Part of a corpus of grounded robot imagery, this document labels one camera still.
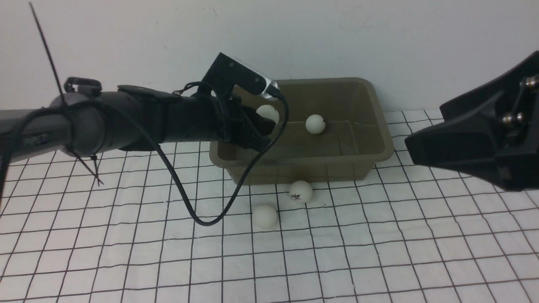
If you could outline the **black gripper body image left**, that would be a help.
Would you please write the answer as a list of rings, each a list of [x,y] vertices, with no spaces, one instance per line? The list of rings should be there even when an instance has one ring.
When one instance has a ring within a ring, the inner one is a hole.
[[[210,95],[181,97],[163,93],[162,142],[220,141],[246,146],[253,137],[253,123],[249,121],[240,98],[231,95],[221,103]]]

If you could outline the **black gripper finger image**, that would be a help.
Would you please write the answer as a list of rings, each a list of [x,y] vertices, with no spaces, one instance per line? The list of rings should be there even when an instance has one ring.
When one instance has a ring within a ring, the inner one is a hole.
[[[274,120],[256,112],[241,112],[239,126],[235,127],[235,144],[261,153],[269,146],[269,137],[276,126]]]

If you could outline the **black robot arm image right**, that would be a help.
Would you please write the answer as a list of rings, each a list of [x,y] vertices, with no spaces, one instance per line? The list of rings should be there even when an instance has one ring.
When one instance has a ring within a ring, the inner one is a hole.
[[[539,54],[440,106],[443,122],[405,143],[414,164],[458,171],[506,191],[539,187]]]

